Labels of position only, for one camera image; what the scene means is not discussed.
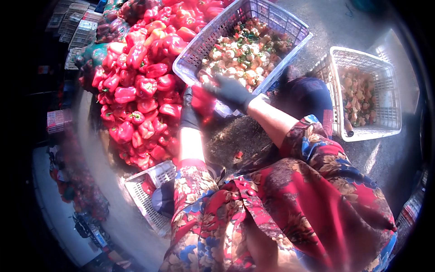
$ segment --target concrete floor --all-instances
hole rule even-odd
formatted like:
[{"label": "concrete floor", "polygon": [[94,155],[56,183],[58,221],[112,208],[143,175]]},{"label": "concrete floor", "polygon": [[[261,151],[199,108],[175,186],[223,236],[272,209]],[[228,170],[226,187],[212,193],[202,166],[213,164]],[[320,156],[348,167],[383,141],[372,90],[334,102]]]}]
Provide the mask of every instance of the concrete floor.
[{"label": "concrete floor", "polygon": [[[352,9],[353,17],[346,15],[349,13],[346,3]],[[388,20],[359,12],[346,0],[280,0],[277,4],[308,24],[314,35],[293,63],[302,72],[311,70],[331,46],[365,51],[391,27]],[[78,127],[89,168],[110,203],[110,214],[104,228],[114,242],[146,270],[156,271],[169,241],[149,229],[125,186],[115,178],[98,134],[89,124],[90,99],[90,93],[84,92],[81,96]],[[354,166],[383,189],[395,216],[411,193],[411,181],[419,167],[419,118],[405,114],[402,119],[402,132],[395,136],[353,143],[335,138]]]}]

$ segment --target red bell pepper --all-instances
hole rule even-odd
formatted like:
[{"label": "red bell pepper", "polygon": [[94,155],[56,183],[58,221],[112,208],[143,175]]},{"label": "red bell pepper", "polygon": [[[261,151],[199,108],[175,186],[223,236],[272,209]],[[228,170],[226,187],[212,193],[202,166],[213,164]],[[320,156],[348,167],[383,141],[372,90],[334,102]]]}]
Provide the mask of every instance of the red bell pepper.
[{"label": "red bell pepper", "polygon": [[197,27],[195,27],[195,32],[200,33],[204,27],[205,27],[205,24],[198,25]]},{"label": "red bell pepper", "polygon": [[107,53],[115,53],[116,55],[121,55],[124,52],[125,47],[126,44],[124,43],[112,42],[109,43],[109,46],[107,47]]},{"label": "red bell pepper", "polygon": [[135,87],[127,87],[127,88],[116,88],[115,91],[115,101],[120,104],[128,103],[130,101],[134,101],[136,99],[136,88]]},{"label": "red bell pepper", "polygon": [[169,140],[166,150],[168,150],[173,156],[178,156],[178,153],[180,153],[180,143],[177,138],[173,137]]},{"label": "red bell pepper", "polygon": [[159,112],[180,119],[182,106],[179,104],[163,104],[159,108]]},{"label": "red bell pepper", "polygon": [[119,72],[119,83],[124,87],[130,87],[134,84],[135,70],[121,70]]},{"label": "red bell pepper", "polygon": [[127,43],[127,49],[130,51],[130,49],[135,45],[143,45],[145,42],[145,35],[143,35],[140,31],[133,31],[127,34],[125,36],[125,42]]},{"label": "red bell pepper", "polygon": [[159,76],[163,76],[167,72],[167,65],[164,63],[148,65],[146,71],[147,78],[157,78]]},{"label": "red bell pepper", "polygon": [[133,132],[131,142],[132,142],[134,148],[138,148],[144,144],[144,142],[142,141],[142,136],[140,135],[140,133],[138,131]]},{"label": "red bell pepper", "polygon": [[137,70],[141,67],[142,60],[147,55],[147,49],[143,45],[134,45],[127,55],[127,68]]},{"label": "red bell pepper", "polygon": [[157,109],[157,106],[158,106],[157,102],[152,97],[140,99],[137,102],[137,110],[140,111],[141,113],[144,113],[144,114],[151,112],[151,111],[154,111],[155,109]]},{"label": "red bell pepper", "polygon": [[154,21],[159,15],[158,8],[158,6],[155,6],[149,10],[146,10],[141,25],[149,24]]},{"label": "red bell pepper", "polygon": [[175,76],[172,74],[166,74],[157,78],[157,89],[159,91],[175,90],[176,83]]},{"label": "red bell pepper", "polygon": [[137,84],[139,86],[137,96],[140,98],[152,97],[157,90],[157,81],[153,78],[142,78]]},{"label": "red bell pepper", "polygon": [[115,67],[118,57],[119,56],[115,53],[108,53],[107,56],[103,59],[102,66],[107,73]]},{"label": "red bell pepper", "polygon": [[122,53],[119,55],[118,59],[116,60],[116,66],[120,68],[121,70],[127,69],[127,54]]},{"label": "red bell pepper", "polygon": [[150,64],[150,61],[148,60],[148,57],[145,56],[141,62],[141,66],[139,67],[139,73],[145,74],[147,72],[146,68],[149,64]]},{"label": "red bell pepper", "polygon": [[113,74],[113,76],[106,79],[102,85],[102,92],[108,92],[110,94],[113,94],[116,91],[116,88],[118,87],[120,77],[118,74]]},{"label": "red bell pepper", "polygon": [[167,124],[163,123],[160,118],[155,118],[153,121],[153,127],[155,130],[155,134],[160,134],[167,129]]},{"label": "red bell pepper", "polygon": [[140,132],[143,139],[149,139],[154,135],[154,127],[150,121],[144,121],[139,125],[137,130]]},{"label": "red bell pepper", "polygon": [[189,42],[195,38],[196,33],[187,27],[180,27],[180,29],[177,30],[177,35],[180,36],[184,41]]},{"label": "red bell pepper", "polygon": [[92,80],[92,87],[98,87],[98,84],[103,80],[104,69],[98,68],[95,69],[94,79]]},{"label": "red bell pepper", "polygon": [[133,124],[142,124],[145,121],[144,114],[140,111],[134,111],[130,116],[132,117],[131,122]]},{"label": "red bell pepper", "polygon": [[157,146],[156,140],[149,139],[149,140],[144,141],[144,147],[149,149],[149,150],[153,150],[154,147],[156,147],[156,146]]},{"label": "red bell pepper", "polygon": [[163,54],[165,56],[178,56],[186,46],[187,42],[180,36],[166,37],[162,43]]},{"label": "red bell pepper", "polygon": [[148,113],[144,113],[145,121],[153,121],[158,114],[159,114],[158,109],[155,109],[154,111],[150,111]]},{"label": "red bell pepper", "polygon": [[164,59],[165,56],[163,55],[162,44],[163,40],[155,40],[150,44],[148,48],[148,59],[154,62],[160,62]]}]

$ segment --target red floral garment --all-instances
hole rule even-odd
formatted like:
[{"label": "red floral garment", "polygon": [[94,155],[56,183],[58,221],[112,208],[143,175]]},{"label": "red floral garment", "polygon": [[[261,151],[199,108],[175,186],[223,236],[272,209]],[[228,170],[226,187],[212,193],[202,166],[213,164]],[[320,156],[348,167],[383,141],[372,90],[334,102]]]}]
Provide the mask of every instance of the red floral garment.
[{"label": "red floral garment", "polygon": [[218,188],[204,162],[180,162],[172,240],[161,271],[249,271],[243,220],[276,241],[278,265],[302,271],[371,271],[396,231],[383,193],[352,167],[309,115],[286,135],[283,159]]}]

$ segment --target gloved hand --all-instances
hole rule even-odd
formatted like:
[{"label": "gloved hand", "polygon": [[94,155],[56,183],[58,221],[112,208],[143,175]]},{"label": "gloved hand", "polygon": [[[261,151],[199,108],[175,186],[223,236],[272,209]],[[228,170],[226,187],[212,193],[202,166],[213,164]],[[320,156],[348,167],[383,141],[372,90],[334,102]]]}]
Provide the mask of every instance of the gloved hand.
[{"label": "gloved hand", "polygon": [[240,82],[233,78],[225,77],[220,74],[216,74],[215,78],[220,86],[216,87],[207,83],[204,85],[204,89],[209,91],[232,110],[238,109],[246,114],[249,102],[256,96],[248,92]]},{"label": "gloved hand", "polygon": [[183,95],[183,108],[181,109],[180,128],[199,129],[201,119],[192,107],[192,87],[187,87]]}]

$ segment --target white plastic crate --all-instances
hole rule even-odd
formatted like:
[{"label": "white plastic crate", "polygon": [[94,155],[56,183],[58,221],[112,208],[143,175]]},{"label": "white plastic crate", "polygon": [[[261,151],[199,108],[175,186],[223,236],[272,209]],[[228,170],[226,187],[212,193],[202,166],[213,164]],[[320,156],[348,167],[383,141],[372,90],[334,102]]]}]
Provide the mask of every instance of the white plastic crate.
[{"label": "white plastic crate", "polygon": [[78,70],[79,68],[74,64],[74,56],[81,50],[81,48],[71,48],[68,52],[67,59],[65,60],[65,70]]},{"label": "white plastic crate", "polygon": [[[295,45],[270,75],[255,88],[253,94],[266,92],[313,36],[308,31],[308,25],[295,15],[266,0],[236,0],[229,5],[181,52],[173,64],[174,73],[188,86],[200,84],[197,73],[201,69],[202,59],[210,53],[217,39],[231,34],[238,21],[245,22],[252,17],[258,17],[261,22],[267,23],[269,28],[279,33],[287,33]],[[233,111],[220,101],[217,101],[215,109],[222,117],[233,114]]]},{"label": "white plastic crate", "polygon": [[171,220],[154,210],[151,205],[151,196],[143,191],[141,185],[145,180],[145,175],[148,174],[156,188],[159,188],[163,183],[175,178],[175,170],[175,165],[171,161],[164,161],[125,180],[125,187],[143,217],[153,230],[164,238],[170,238]]},{"label": "white plastic crate", "polygon": [[47,112],[47,131],[48,134],[63,131],[65,124],[72,121],[71,110],[59,110]]},{"label": "white plastic crate", "polygon": [[415,114],[420,88],[412,64],[396,33],[390,29],[385,35],[377,39],[368,51],[393,65],[402,112]]},{"label": "white plastic crate", "polygon": [[[377,113],[375,124],[353,128],[352,137],[347,136],[344,127],[344,105],[338,77],[338,68],[350,67],[357,67],[360,71],[373,75],[376,97],[374,110]],[[387,61],[361,51],[333,46],[309,75],[326,83],[333,107],[332,129],[344,141],[377,139],[400,133],[402,112],[397,81],[393,66]]]},{"label": "white plastic crate", "polygon": [[97,22],[87,21],[87,20],[80,20],[79,25],[77,26],[76,31],[74,32],[73,37],[71,38],[70,45],[68,46],[68,49],[76,48],[76,47],[83,47],[86,39],[92,33],[93,30],[95,30],[98,26]]}]

